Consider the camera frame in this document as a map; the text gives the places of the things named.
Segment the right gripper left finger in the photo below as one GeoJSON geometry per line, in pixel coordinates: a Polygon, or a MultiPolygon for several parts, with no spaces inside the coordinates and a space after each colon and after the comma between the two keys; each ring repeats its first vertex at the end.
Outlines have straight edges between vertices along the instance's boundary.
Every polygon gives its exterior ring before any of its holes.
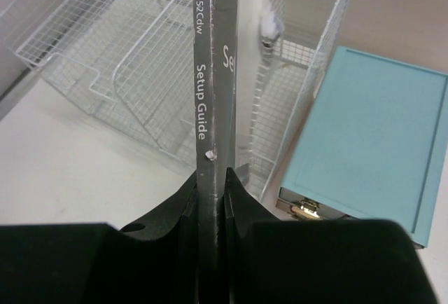
{"type": "Polygon", "coordinates": [[[1,227],[2,303],[195,303],[195,175],[117,229],[107,223],[1,227]]]}

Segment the teal wooden drawer box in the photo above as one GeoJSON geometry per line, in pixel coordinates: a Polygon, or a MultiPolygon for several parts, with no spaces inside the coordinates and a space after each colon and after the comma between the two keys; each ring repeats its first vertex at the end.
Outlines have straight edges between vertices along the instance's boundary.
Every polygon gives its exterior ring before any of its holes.
{"type": "Polygon", "coordinates": [[[308,219],[386,219],[429,243],[447,151],[447,75],[340,46],[277,202],[308,219]]]}

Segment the grey setup guide booklet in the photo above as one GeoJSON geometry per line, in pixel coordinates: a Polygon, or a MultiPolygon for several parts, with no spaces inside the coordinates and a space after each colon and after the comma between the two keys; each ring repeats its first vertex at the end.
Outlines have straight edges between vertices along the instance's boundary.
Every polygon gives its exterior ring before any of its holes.
{"type": "Polygon", "coordinates": [[[198,300],[229,303],[224,193],[235,163],[238,0],[193,0],[198,300]]]}

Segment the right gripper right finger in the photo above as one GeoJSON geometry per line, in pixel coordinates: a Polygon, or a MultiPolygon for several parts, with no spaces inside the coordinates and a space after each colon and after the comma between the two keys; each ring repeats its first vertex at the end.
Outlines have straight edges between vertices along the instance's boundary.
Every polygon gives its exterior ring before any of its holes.
{"type": "Polygon", "coordinates": [[[285,221],[228,168],[230,283],[236,303],[436,303],[405,230],[389,220],[285,221]]]}

